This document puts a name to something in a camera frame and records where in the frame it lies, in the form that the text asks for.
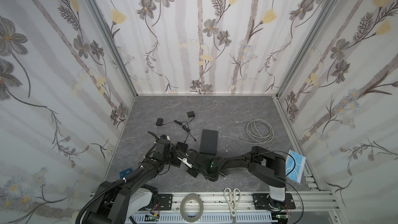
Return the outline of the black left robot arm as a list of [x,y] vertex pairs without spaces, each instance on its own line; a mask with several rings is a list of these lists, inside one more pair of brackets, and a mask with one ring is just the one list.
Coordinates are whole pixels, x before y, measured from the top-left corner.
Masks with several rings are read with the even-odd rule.
[[145,155],[140,166],[133,172],[114,182],[99,185],[93,198],[78,213],[77,224],[124,224],[131,196],[146,182],[154,179],[176,155],[170,137],[155,137],[154,145]]

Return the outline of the black power adapter with cable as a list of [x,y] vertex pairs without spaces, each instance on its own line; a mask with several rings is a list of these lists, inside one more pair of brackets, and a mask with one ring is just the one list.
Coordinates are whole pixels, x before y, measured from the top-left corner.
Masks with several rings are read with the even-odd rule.
[[177,125],[179,125],[179,126],[182,127],[182,125],[183,125],[184,123],[186,123],[186,121],[173,120],[173,121],[171,121],[171,122],[164,122],[163,118],[158,118],[157,121],[156,121],[156,123],[155,123],[155,125],[156,125],[157,127],[162,127],[162,126],[168,125],[168,124],[177,124]]

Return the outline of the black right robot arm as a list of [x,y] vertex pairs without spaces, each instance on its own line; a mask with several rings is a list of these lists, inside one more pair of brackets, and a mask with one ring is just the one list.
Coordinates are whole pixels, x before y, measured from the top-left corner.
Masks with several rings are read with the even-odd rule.
[[255,194],[256,209],[264,209],[279,214],[286,214],[295,209],[292,194],[286,193],[289,185],[287,178],[300,180],[300,164],[303,158],[295,158],[294,152],[271,151],[259,146],[235,157],[208,157],[194,149],[179,151],[177,158],[188,167],[187,172],[193,177],[201,174],[206,180],[216,182],[228,174],[248,172],[269,187],[267,194]]

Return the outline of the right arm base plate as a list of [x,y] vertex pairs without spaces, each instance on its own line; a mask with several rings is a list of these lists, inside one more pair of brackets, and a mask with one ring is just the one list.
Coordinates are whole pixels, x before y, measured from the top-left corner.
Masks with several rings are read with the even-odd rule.
[[292,194],[285,193],[284,202],[273,200],[269,194],[253,194],[253,201],[256,210],[267,210],[281,212],[296,209]]

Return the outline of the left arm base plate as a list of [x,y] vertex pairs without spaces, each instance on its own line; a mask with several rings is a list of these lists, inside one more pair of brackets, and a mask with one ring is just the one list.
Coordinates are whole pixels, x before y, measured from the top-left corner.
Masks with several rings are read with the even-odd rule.
[[172,194],[155,194],[151,197],[150,203],[139,209],[139,211],[170,211],[172,209]]

